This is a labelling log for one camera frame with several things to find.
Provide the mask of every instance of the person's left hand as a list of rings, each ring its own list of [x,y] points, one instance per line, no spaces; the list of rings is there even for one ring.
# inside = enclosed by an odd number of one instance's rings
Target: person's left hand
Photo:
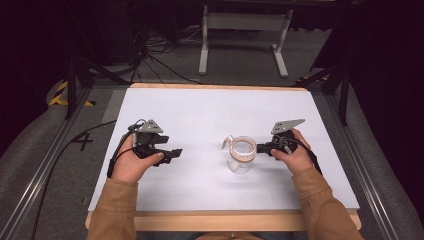
[[[125,150],[131,149],[133,147],[133,136],[132,134],[128,136],[119,149],[119,156]],[[144,172],[155,163],[159,162],[163,158],[163,153],[156,153],[147,158],[139,158],[135,155],[133,150],[127,151],[120,155],[118,160],[115,163],[115,168],[113,170],[112,179],[124,181],[124,182],[138,182],[143,176]]]

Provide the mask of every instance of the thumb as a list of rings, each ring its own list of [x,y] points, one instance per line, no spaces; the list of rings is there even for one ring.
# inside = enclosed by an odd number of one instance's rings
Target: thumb
[[[153,166],[156,163],[158,163],[160,160],[162,160],[163,156],[164,156],[163,153],[158,152],[143,159],[143,161],[147,162],[150,166]]]

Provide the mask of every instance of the white surface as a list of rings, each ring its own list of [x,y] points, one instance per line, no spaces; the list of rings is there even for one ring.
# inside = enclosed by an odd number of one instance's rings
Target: white surface
[[[258,154],[249,172],[235,174],[226,164],[229,148],[221,149],[229,135],[269,142],[276,122],[299,118],[306,122],[297,129],[313,147],[335,197],[348,209],[359,208],[309,92],[130,88],[89,211],[98,201],[119,139],[140,118],[154,119],[164,129],[162,135],[170,137],[157,148],[183,152],[171,164],[146,172],[139,184],[139,211],[299,209],[283,162]]]

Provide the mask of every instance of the white table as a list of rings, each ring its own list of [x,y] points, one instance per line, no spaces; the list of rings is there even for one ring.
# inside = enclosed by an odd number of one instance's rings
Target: white table
[[[313,147],[333,193],[358,229],[359,208],[312,96],[304,89],[205,85],[134,84],[127,90],[89,207],[98,201],[109,159],[127,127],[153,118],[170,137],[157,148],[183,148],[169,165],[149,169],[139,186],[138,230],[302,231],[291,174],[259,154],[252,169],[234,174],[226,166],[228,135],[270,141],[277,121],[304,118],[297,127]]]

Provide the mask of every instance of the sleeve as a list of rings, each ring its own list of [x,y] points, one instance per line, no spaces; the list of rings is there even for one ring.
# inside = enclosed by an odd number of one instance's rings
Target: sleeve
[[[87,239],[136,239],[138,184],[108,178],[93,211]]]
[[[315,168],[293,177],[310,240],[363,239],[343,204]]]

